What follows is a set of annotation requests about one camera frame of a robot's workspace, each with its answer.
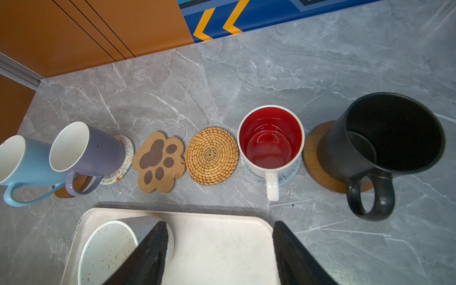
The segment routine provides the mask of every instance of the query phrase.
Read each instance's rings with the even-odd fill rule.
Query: coaster
[[[81,193],[84,191],[87,186],[90,184],[90,181],[92,180],[91,176],[85,176],[85,175],[78,175],[74,179],[73,186],[74,189],[76,189],[77,192]],[[68,199],[68,198],[73,198],[73,195],[68,194],[67,190],[65,187],[60,188],[59,190],[55,191],[54,194],[63,199]]]
[[[227,179],[238,165],[239,150],[234,137],[221,128],[207,128],[188,143],[185,164],[192,179],[214,185]]]
[[[329,121],[316,126],[306,137],[304,142],[304,150],[302,156],[304,158],[304,166],[307,172],[315,182],[325,187],[328,190],[346,193],[345,182],[336,180],[329,176],[320,163],[316,155],[316,148],[323,136],[329,131],[336,121]],[[366,192],[373,188],[372,182],[365,182],[361,185],[361,192]]]
[[[290,182],[290,180],[293,177],[295,177],[296,173],[298,173],[299,167],[301,166],[301,162],[302,162],[302,158],[301,158],[301,156],[299,156],[298,159],[293,163],[293,165],[291,166],[291,168],[287,172],[285,172],[284,174],[279,175],[279,177],[278,177],[279,178],[279,186],[282,186],[282,185]],[[258,184],[260,184],[262,186],[266,185],[266,180],[263,177],[256,175],[249,168],[249,166],[247,165],[247,162],[242,157],[241,157],[241,164],[242,164],[242,167],[244,168],[245,172],[247,172],[250,176],[252,176],[253,179],[255,179],[255,181]]]
[[[151,134],[133,156],[133,168],[140,173],[138,186],[141,191],[171,191],[175,179],[185,173],[183,154],[184,144],[177,137],[167,139],[161,132]]]
[[[133,155],[135,154],[135,146],[129,138],[127,138],[124,135],[116,135],[114,138],[120,141],[125,148],[124,162],[122,162],[122,165],[116,172],[114,172],[111,175],[106,175],[105,177],[103,177],[103,179],[100,182],[101,185],[114,184],[120,179],[122,179],[122,177],[124,177],[125,173],[127,173],[128,169],[130,168],[131,163],[133,161]]]

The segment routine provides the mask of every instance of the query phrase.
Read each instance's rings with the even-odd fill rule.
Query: gray marble countertop
[[[52,196],[25,208],[2,202],[0,284],[58,284],[76,225],[92,207],[282,220],[341,285],[453,284],[455,10],[451,0],[385,0],[44,79],[19,134],[48,143],[81,120],[130,137],[136,149],[158,130],[187,145],[209,126],[235,135],[264,104],[289,108],[308,133],[362,95],[394,91],[436,113],[447,147],[431,170],[395,178],[395,211],[377,223],[355,217],[345,196],[320,187],[304,166],[273,203],[239,166],[209,187],[186,173],[168,194],[141,192],[131,169],[87,197]],[[17,198],[44,190],[23,188]]]

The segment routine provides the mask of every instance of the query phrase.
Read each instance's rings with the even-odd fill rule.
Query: lavender mug
[[[49,164],[53,170],[67,173],[65,187],[70,195],[82,196],[92,192],[103,176],[116,172],[124,157],[125,148],[116,138],[83,122],[74,122],[52,143]],[[95,178],[84,192],[74,190],[78,174]]]

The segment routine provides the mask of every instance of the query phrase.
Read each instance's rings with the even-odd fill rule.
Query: black mug
[[[352,212],[380,221],[393,212],[393,177],[431,168],[444,148],[442,126],[429,109],[407,96],[379,92],[348,107],[321,139],[317,158],[327,174],[346,183]],[[361,202],[365,176],[375,192],[369,212]]]

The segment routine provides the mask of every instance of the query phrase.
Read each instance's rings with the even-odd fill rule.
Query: yellow chevron stripe
[[[212,38],[208,35],[206,35],[204,32],[204,29],[207,26],[207,22],[211,19],[212,14],[214,13],[215,8],[205,10],[204,13],[201,16],[200,22],[197,25],[197,28],[195,29],[195,32],[193,35],[197,37],[198,39],[202,41],[210,41]]]
[[[233,35],[240,34],[242,31],[234,26],[234,22],[239,18],[241,12],[247,6],[247,3],[250,0],[240,0],[234,10],[231,12],[231,15],[228,17],[228,20],[223,25],[223,28]]]

